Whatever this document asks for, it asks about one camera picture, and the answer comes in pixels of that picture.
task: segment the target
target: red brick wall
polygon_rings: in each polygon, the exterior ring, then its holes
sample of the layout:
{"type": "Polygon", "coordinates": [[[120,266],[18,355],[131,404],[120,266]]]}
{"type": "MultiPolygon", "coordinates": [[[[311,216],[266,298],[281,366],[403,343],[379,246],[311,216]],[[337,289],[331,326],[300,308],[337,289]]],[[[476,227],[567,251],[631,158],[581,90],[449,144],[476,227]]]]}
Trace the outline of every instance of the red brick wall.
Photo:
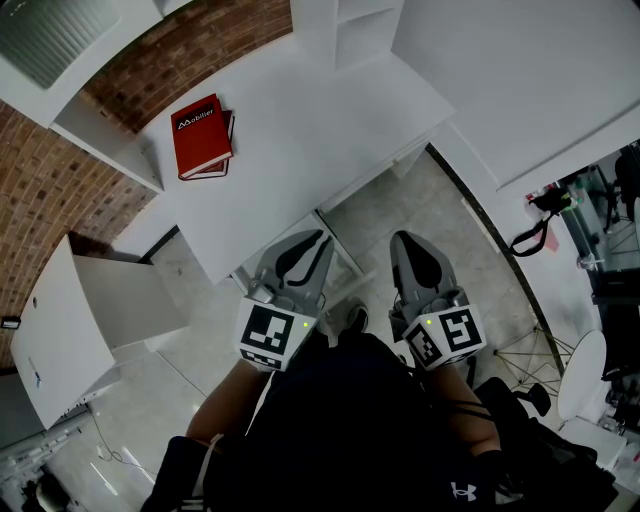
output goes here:
{"type": "Polygon", "coordinates": [[[291,31],[289,0],[194,0],[113,59],[83,97],[138,132],[194,85],[291,31]]]}
{"type": "MultiPolygon", "coordinates": [[[[291,32],[288,0],[194,0],[112,59],[83,97],[137,132],[189,88],[291,32]]],[[[65,233],[99,254],[155,194],[0,102],[0,316],[19,315],[65,233]]],[[[0,330],[0,368],[12,364],[0,330]]]]}

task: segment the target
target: metal stand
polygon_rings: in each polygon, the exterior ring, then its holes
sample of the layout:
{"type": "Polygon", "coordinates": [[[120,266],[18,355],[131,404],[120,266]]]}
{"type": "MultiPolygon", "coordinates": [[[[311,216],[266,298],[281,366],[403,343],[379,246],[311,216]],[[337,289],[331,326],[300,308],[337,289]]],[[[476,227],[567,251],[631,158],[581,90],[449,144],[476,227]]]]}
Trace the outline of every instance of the metal stand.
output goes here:
{"type": "Polygon", "coordinates": [[[530,336],[531,334],[535,334],[535,338],[534,338],[534,341],[533,341],[533,350],[535,350],[536,345],[538,343],[538,335],[540,333],[542,333],[543,335],[550,336],[551,338],[553,338],[553,340],[555,341],[557,347],[559,349],[562,349],[565,352],[564,354],[561,353],[560,357],[563,357],[563,356],[567,357],[568,356],[569,360],[571,359],[571,355],[573,354],[573,350],[574,350],[573,347],[567,345],[564,341],[559,340],[558,338],[556,338],[552,334],[543,331],[538,326],[535,326],[533,328],[533,332],[529,332],[529,333],[527,333],[527,334],[525,334],[523,336],[520,336],[519,338],[513,340],[511,343],[507,344],[502,349],[494,350],[493,351],[493,355],[495,355],[497,358],[499,358],[504,363],[504,365],[506,366],[507,370],[509,370],[509,372],[511,372],[513,377],[518,382],[518,384],[511,389],[512,391],[514,389],[516,389],[516,388],[519,388],[519,387],[528,389],[529,387],[531,387],[533,384],[535,384],[537,382],[539,384],[542,384],[546,388],[547,392],[549,393],[549,396],[557,397],[558,396],[558,389],[556,389],[553,386],[551,386],[551,384],[559,387],[560,381],[562,379],[558,378],[558,379],[552,379],[552,380],[541,380],[538,377],[536,377],[536,373],[538,373],[540,370],[542,370],[545,366],[550,366],[551,367],[551,365],[549,363],[544,363],[544,364],[540,365],[533,372],[530,371],[531,361],[533,359],[533,356],[553,357],[553,354],[551,354],[551,353],[541,353],[541,352],[507,352],[506,351],[507,349],[509,349],[509,347],[512,347],[516,343],[524,340],[527,336],[530,336]],[[521,368],[520,366],[515,364],[512,360],[509,359],[509,356],[530,356],[529,357],[529,361],[527,362],[526,369],[525,368],[521,368]],[[520,377],[518,377],[514,373],[512,367],[515,368],[516,370],[522,372],[522,375],[520,377]]]}

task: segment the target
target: sneaker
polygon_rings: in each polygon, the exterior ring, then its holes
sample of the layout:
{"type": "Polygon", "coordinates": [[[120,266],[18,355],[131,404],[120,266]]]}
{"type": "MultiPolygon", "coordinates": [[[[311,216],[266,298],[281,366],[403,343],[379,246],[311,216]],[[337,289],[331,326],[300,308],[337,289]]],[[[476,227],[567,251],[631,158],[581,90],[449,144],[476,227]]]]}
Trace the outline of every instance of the sneaker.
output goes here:
{"type": "Polygon", "coordinates": [[[353,329],[356,332],[365,332],[369,325],[369,312],[363,304],[354,306],[347,315],[347,329],[353,329]]]}

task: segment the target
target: black shirt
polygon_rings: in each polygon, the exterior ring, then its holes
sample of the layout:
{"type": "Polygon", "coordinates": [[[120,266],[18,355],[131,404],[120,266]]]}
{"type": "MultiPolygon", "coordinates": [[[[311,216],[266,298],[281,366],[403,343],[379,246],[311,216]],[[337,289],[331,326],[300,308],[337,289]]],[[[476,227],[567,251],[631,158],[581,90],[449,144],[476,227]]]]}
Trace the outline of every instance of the black shirt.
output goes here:
{"type": "MultiPolygon", "coordinates": [[[[309,349],[313,357],[274,375],[247,435],[224,456],[213,453],[204,510],[347,503],[486,510],[493,503],[491,454],[472,458],[395,355],[371,335],[355,338],[309,349]]],[[[180,510],[206,452],[172,439],[143,512],[180,510]]]]}

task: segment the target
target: gray tile floor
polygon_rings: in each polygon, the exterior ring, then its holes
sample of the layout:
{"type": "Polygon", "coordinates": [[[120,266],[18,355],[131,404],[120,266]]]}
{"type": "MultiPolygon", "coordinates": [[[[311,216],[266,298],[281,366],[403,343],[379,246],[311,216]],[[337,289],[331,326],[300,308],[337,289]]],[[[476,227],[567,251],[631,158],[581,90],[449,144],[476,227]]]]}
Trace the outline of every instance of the gray tile floor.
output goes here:
{"type": "MultiPolygon", "coordinates": [[[[529,303],[504,257],[496,253],[458,190],[428,154],[420,157],[404,179],[390,172],[382,174],[325,220],[362,269],[376,271],[357,292],[370,310],[370,332],[393,346],[387,320],[395,296],[389,240],[400,229],[415,232],[447,254],[459,283],[479,305],[491,346],[479,353],[476,383],[498,375],[510,386],[516,385],[515,376],[493,356],[493,348],[533,328],[529,303]]],[[[236,360],[231,340],[241,292],[231,280],[213,286],[179,234],[153,262],[189,327],[158,354],[125,366],[122,381],[93,406],[110,448],[126,462],[133,462],[128,451],[157,472],[168,440],[185,432],[205,395],[236,360]]],[[[532,342],[529,336],[514,351],[531,348],[532,342]]],[[[519,357],[517,362],[526,366],[527,359],[519,357]]],[[[542,362],[534,361],[532,367],[542,362]]],[[[555,421],[553,417],[546,420],[552,425],[555,421]]],[[[151,481],[134,466],[100,460],[96,448],[100,443],[91,423],[49,467],[92,512],[139,510],[151,491],[151,481]]]]}

